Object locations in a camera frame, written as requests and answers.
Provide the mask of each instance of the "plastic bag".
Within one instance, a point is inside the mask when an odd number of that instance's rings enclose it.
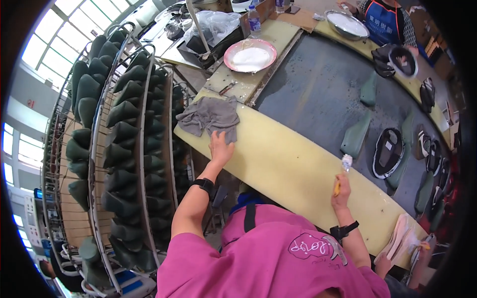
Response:
[[[196,13],[196,16],[200,28],[204,33],[204,37],[211,47],[215,47],[240,25],[240,14],[235,12],[225,13],[221,11],[202,10]],[[192,27],[184,33],[184,41],[186,44],[194,35],[200,37],[195,22]],[[195,53],[189,48],[187,48],[187,50],[191,53]]]

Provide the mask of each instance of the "pink t-shirt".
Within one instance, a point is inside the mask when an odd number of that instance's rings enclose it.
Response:
[[[244,232],[245,208],[227,220],[222,252],[191,233],[175,236],[157,270],[162,297],[312,298],[338,288],[344,298],[388,298],[369,267],[356,268],[331,236],[300,215],[257,205],[256,227]]]

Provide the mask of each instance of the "metal bowl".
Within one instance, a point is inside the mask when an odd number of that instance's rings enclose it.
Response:
[[[341,36],[343,36],[344,38],[346,39],[349,39],[351,41],[362,41],[362,40],[365,40],[369,37],[369,30],[368,28],[366,28],[366,26],[363,25],[363,27],[366,29],[366,32],[367,34],[365,36],[360,36],[360,35],[356,35],[354,33],[351,33],[351,32],[348,32],[346,31],[346,29],[344,28],[341,28],[341,27],[338,27],[338,25],[336,25],[335,23],[333,23],[332,21],[330,21],[328,19],[328,15],[331,14],[331,13],[340,13],[344,16],[346,16],[347,18],[349,19],[353,19],[359,23],[361,23],[357,18],[353,17],[353,16],[350,16],[349,14],[346,14],[342,11],[337,11],[337,10],[327,10],[325,11],[325,15],[326,15],[326,20],[328,21],[328,24],[329,26],[335,30],[336,32],[338,32],[338,34],[340,34]]]

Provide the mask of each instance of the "white glue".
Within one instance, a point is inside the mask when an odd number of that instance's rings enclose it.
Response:
[[[240,50],[232,59],[232,63],[239,72],[258,72],[269,62],[269,53],[260,48],[246,48]]]
[[[336,26],[354,35],[366,36],[368,32],[362,23],[348,18],[340,13],[330,13],[327,18]]]

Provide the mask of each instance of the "workbench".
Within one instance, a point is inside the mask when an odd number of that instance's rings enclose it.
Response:
[[[225,170],[327,230],[337,225],[330,197],[334,175],[341,170],[339,144],[346,128],[356,123],[367,109],[359,102],[359,89],[373,70],[366,58],[377,46],[370,41],[355,46],[322,26],[328,27],[326,21],[313,31],[327,38],[301,34],[300,27],[289,23],[266,20],[262,24],[262,39],[275,46],[278,61],[283,63],[254,75],[232,72],[222,64],[195,100],[202,96],[220,98],[215,91],[237,80],[238,84],[226,95],[235,95],[245,104],[237,106],[238,141]],[[405,212],[414,215],[420,175],[425,173],[423,163],[414,163],[411,157],[401,186],[394,199],[391,198],[384,181],[371,174],[378,134],[386,127],[400,128],[410,110],[415,113],[414,127],[424,124],[434,138],[448,132],[438,107],[430,116],[419,111],[420,83],[398,77],[378,77],[377,81],[377,103],[368,137],[349,173],[352,194],[348,203],[354,218],[360,222],[366,247],[374,256],[389,241],[399,215]],[[210,158],[207,134],[196,137],[178,126],[174,132]],[[415,229],[417,239],[427,235],[417,222],[412,221],[410,226]],[[405,255],[397,264],[408,269],[409,258]]]

